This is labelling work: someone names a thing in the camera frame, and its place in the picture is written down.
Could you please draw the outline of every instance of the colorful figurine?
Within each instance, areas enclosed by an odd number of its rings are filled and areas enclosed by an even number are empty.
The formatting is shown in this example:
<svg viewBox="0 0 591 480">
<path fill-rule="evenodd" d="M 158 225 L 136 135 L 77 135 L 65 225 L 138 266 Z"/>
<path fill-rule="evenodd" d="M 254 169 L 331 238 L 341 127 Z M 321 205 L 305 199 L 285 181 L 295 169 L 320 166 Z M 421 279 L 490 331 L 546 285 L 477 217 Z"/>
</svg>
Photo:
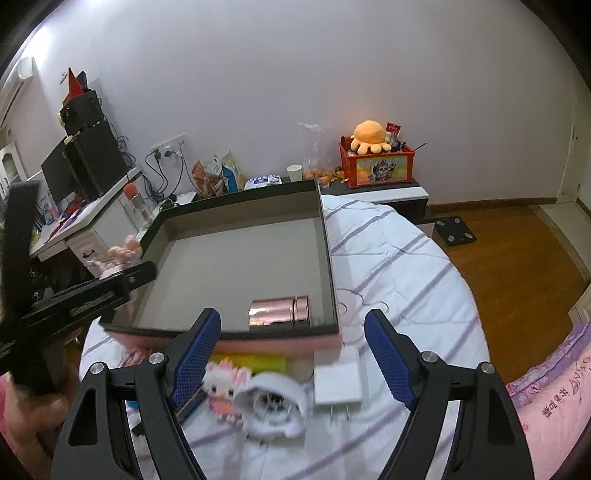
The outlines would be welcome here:
<svg viewBox="0 0 591 480">
<path fill-rule="evenodd" d="M 101 262 L 90 259 L 86 261 L 86 264 L 98 267 L 100 278 L 107 278 L 126 268 L 140 264 L 143 253 L 141 244 L 133 235 L 128 235 L 125 237 L 122 247 L 111 247 L 107 250 L 107 255 L 111 260 Z"/>
<path fill-rule="evenodd" d="M 207 393 L 209 408 L 219 420 L 228 423 L 240 420 L 241 415 L 236 413 L 233 406 L 234 395 L 251 376 L 250 368 L 234 368 L 233 363 L 227 358 L 219 363 L 207 364 L 202 388 Z"/>
</svg>

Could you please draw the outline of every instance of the door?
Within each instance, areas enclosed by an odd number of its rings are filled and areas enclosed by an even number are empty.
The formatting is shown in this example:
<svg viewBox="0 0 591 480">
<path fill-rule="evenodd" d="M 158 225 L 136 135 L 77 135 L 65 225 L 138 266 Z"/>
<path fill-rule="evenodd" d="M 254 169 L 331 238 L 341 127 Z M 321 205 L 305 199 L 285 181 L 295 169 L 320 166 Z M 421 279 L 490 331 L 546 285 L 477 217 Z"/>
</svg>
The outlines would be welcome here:
<svg viewBox="0 0 591 480">
<path fill-rule="evenodd" d="M 578 198 L 591 151 L 591 92 L 577 71 L 572 73 L 571 90 L 573 122 L 567 163 L 557 203 L 574 202 Z"/>
</svg>

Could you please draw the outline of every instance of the metal screw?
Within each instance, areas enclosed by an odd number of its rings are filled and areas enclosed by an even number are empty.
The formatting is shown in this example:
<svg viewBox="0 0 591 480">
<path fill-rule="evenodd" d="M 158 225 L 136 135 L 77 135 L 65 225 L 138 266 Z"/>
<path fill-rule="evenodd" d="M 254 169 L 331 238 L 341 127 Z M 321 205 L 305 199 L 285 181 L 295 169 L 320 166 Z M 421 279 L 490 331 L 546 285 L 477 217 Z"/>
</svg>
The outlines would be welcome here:
<svg viewBox="0 0 591 480">
<path fill-rule="evenodd" d="M 495 366 L 493 364 L 490 364 L 489 362 L 484 362 L 480 366 L 480 368 L 486 374 L 491 375 L 491 374 L 495 373 Z"/>
<path fill-rule="evenodd" d="M 431 352 L 429 350 L 426 350 L 423 353 L 421 353 L 421 357 L 428 364 L 434 364 L 437 360 L 439 360 L 439 357 L 437 356 L 437 354 L 435 352 Z"/>
<path fill-rule="evenodd" d="M 93 375 L 100 374 L 104 369 L 105 366 L 102 363 L 97 362 L 90 366 L 90 373 Z"/>
<path fill-rule="evenodd" d="M 162 360 L 164 360 L 164 354 L 161 352 L 154 352 L 148 357 L 148 362 L 153 365 L 161 364 Z"/>
</svg>

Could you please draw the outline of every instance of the paper cup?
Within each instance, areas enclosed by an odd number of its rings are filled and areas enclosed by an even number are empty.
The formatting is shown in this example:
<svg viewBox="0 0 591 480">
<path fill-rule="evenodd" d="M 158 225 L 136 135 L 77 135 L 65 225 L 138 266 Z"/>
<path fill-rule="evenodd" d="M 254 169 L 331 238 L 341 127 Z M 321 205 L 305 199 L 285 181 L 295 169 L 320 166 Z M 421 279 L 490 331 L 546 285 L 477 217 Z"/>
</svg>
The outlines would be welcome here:
<svg viewBox="0 0 591 480">
<path fill-rule="evenodd" d="M 290 181 L 300 181 L 301 171 L 301 165 L 290 165 L 289 167 L 287 167 L 287 173 L 290 176 Z"/>
</svg>

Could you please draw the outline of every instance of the snack bag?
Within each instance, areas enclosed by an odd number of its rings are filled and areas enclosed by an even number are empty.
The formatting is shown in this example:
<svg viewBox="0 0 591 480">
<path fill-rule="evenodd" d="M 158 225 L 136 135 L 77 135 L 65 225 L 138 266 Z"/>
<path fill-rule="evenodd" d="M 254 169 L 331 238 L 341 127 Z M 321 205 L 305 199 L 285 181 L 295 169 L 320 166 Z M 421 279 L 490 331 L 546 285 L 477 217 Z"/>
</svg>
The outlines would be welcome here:
<svg viewBox="0 0 591 480">
<path fill-rule="evenodd" d="M 228 193 L 228 186 L 226 185 L 226 179 L 222 174 L 223 166 L 219 159 L 214 155 L 213 160 L 209 162 L 205 167 L 205 173 L 209 183 L 212 185 L 213 192 L 216 197 L 225 195 Z"/>
<path fill-rule="evenodd" d="M 304 180 L 318 179 L 321 185 L 327 186 L 330 183 L 330 176 L 334 170 L 331 165 L 333 161 L 333 143 L 329 129 L 322 125 L 300 123 L 309 132 L 308 148 L 302 165 Z"/>
<path fill-rule="evenodd" d="M 244 190 L 244 175 L 238 167 L 232 150 L 228 150 L 228 153 L 222 158 L 222 174 L 226 179 L 226 186 L 230 193 Z"/>
<path fill-rule="evenodd" d="M 199 194 L 199 198 L 212 197 L 212 185 L 211 183 L 209 183 L 209 179 L 207 178 L 205 167 L 199 160 L 197 160 L 197 162 L 193 166 L 191 175 L 193 176 L 193 180 L 195 180 L 195 186 L 197 187 L 197 193 Z"/>
</svg>

